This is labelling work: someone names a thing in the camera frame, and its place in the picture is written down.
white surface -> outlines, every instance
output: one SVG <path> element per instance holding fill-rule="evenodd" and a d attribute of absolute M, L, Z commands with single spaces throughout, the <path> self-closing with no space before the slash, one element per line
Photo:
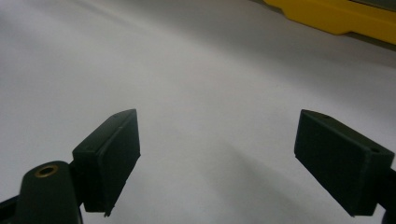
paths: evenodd
<path fill-rule="evenodd" d="M 379 223 L 294 159 L 300 110 L 396 148 L 396 52 L 248 1 L 0 2 L 0 200 L 107 117 L 138 112 L 142 157 L 90 223 Z"/>

yellow object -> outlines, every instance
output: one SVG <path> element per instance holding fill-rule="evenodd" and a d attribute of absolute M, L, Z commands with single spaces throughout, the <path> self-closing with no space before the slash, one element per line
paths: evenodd
<path fill-rule="evenodd" d="M 285 16 L 334 35 L 354 32 L 396 45 L 396 12 L 349 0 L 263 0 Z"/>

screw hole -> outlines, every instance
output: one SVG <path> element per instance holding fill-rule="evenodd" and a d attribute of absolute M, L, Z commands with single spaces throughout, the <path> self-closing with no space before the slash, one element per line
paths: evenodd
<path fill-rule="evenodd" d="M 57 165 L 48 165 L 41 167 L 35 172 L 35 177 L 43 178 L 55 174 L 58 171 Z"/>
<path fill-rule="evenodd" d="M 378 149 L 378 148 L 372 147 L 372 148 L 370 148 L 370 149 L 372 150 L 372 152 L 375 152 L 375 153 L 378 153 L 378 152 L 379 152 L 379 149 Z"/>

black plastic part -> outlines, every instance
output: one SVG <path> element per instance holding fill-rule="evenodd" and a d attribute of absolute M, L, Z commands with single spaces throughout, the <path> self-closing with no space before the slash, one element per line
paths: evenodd
<path fill-rule="evenodd" d="M 12 223 L 82 223 L 66 162 L 48 162 L 24 176 Z"/>
<path fill-rule="evenodd" d="M 109 216 L 140 157 L 136 110 L 111 116 L 76 147 L 73 157 L 85 210 Z"/>
<path fill-rule="evenodd" d="M 296 158 L 351 216 L 371 216 L 393 152 L 327 115 L 303 110 Z"/>
<path fill-rule="evenodd" d="M 380 7 L 386 10 L 396 11 L 396 0 L 354 0 L 372 7 Z"/>
<path fill-rule="evenodd" d="M 0 224 L 8 224 L 12 222 L 15 216 L 18 196 L 10 198 L 0 203 Z"/>
<path fill-rule="evenodd" d="M 380 183 L 380 188 L 378 203 L 387 209 L 389 218 L 396 220 L 396 172 L 394 170 L 388 172 L 387 177 Z"/>

yellow plastic bin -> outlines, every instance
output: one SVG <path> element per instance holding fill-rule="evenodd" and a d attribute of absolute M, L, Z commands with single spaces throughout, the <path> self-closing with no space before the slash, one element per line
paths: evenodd
<path fill-rule="evenodd" d="M 396 45 L 396 12 L 349 0 L 263 0 L 285 16 L 333 35 L 354 32 Z"/>

